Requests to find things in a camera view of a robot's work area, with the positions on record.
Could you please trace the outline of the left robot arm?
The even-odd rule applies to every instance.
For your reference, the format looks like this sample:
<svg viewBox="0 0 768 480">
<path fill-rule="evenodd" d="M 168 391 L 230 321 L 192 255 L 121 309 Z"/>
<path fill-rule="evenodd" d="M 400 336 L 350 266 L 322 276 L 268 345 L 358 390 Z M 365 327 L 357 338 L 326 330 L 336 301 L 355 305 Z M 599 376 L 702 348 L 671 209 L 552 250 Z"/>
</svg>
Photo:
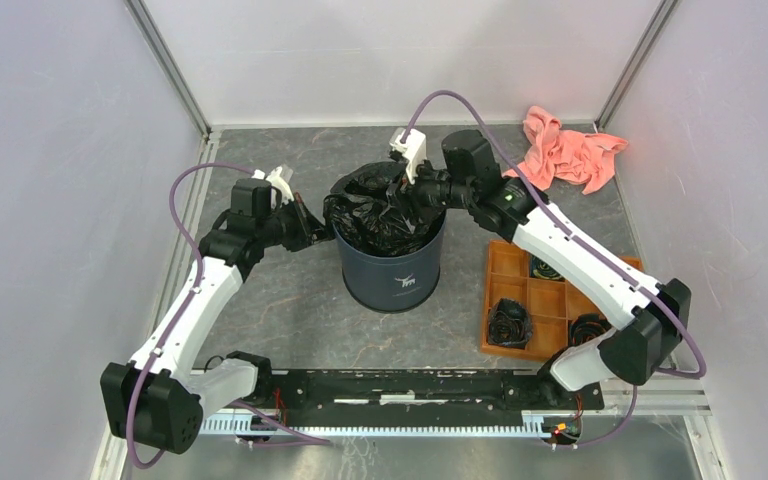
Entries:
<svg viewBox="0 0 768 480">
<path fill-rule="evenodd" d="M 196 357 L 219 314 L 266 249 L 306 249 L 327 237 L 324 225 L 289 183 L 275 175 L 244 178 L 230 206 L 199 241 L 182 290 L 149 339 L 125 364 L 100 378 L 111 433 L 130 445 L 182 454 L 204 420 L 243 400 L 262 407 L 276 391 L 268 358 L 232 352 L 193 375 Z"/>
</svg>

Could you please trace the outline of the black trash bag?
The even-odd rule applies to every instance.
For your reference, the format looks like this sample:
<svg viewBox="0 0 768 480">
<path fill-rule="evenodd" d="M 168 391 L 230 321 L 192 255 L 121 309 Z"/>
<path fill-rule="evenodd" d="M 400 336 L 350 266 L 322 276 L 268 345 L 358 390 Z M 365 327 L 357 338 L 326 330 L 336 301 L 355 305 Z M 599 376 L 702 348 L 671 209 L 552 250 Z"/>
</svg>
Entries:
<svg viewBox="0 0 768 480">
<path fill-rule="evenodd" d="M 402 165 L 384 161 L 363 165 L 341 177 L 323 200 L 326 225 L 368 255 L 399 257 L 420 250 L 439 232 L 445 213 L 434 209 L 431 220 L 422 223 L 390 205 L 387 187 L 403 174 Z"/>
</svg>

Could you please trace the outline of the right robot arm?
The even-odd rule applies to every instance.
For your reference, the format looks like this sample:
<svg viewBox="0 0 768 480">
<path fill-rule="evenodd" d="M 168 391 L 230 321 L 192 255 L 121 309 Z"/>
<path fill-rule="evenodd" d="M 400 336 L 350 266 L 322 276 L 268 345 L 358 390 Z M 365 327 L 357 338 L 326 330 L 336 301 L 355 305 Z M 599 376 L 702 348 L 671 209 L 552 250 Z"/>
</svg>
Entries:
<svg viewBox="0 0 768 480">
<path fill-rule="evenodd" d="M 583 387 L 618 378 L 641 386 L 685 339 L 691 291 L 679 279 L 661 282 L 594 241 L 519 177 L 505 177 L 491 144 L 478 130 L 461 130 L 443 143 L 446 166 L 427 159 L 426 137 L 399 128 L 390 156 L 405 171 L 387 198 L 410 223 L 428 222 L 445 209 L 465 210 L 481 228 L 549 264 L 579 290 L 610 324 L 607 333 L 567 347 L 546 364 L 537 382 L 540 400 L 562 408 Z"/>
</svg>

